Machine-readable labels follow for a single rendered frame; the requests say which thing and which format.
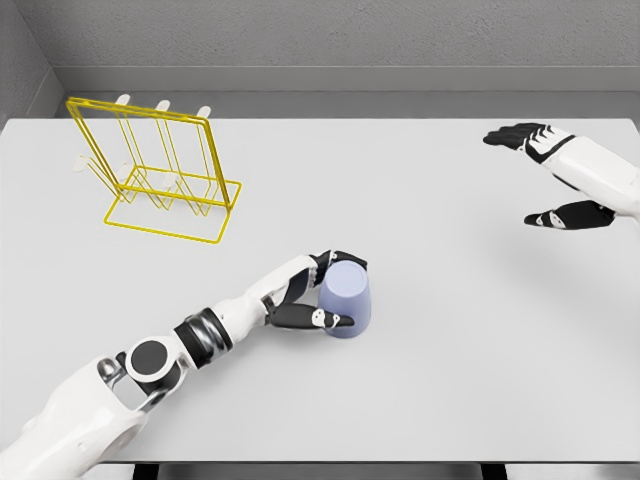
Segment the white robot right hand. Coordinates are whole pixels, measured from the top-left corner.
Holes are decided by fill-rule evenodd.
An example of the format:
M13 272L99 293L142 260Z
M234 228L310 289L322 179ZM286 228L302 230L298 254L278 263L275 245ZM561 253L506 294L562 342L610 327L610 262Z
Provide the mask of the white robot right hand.
M524 218L530 226L584 230L611 225L625 214L626 181L633 165L585 136L556 126L519 123L489 132L483 142L521 151L587 199Z

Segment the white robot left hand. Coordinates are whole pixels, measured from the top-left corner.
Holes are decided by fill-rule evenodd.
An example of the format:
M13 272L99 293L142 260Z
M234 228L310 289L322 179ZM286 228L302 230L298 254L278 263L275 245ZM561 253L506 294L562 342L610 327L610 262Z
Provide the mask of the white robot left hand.
M277 268L247 292L258 306L257 323L290 330L323 330L354 326L349 316L325 311L318 306L320 285L329 267L353 261L367 271L365 260L338 250L319 255L301 255Z

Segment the lavender plastic cup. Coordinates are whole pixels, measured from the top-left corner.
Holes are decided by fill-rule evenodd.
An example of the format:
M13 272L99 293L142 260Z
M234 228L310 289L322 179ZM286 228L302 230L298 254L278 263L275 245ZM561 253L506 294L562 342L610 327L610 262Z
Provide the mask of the lavender plastic cup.
M367 271L353 261L331 265L320 285L318 306L325 311L351 317L355 325L326 329L336 338L348 339L363 333L371 318L371 291Z

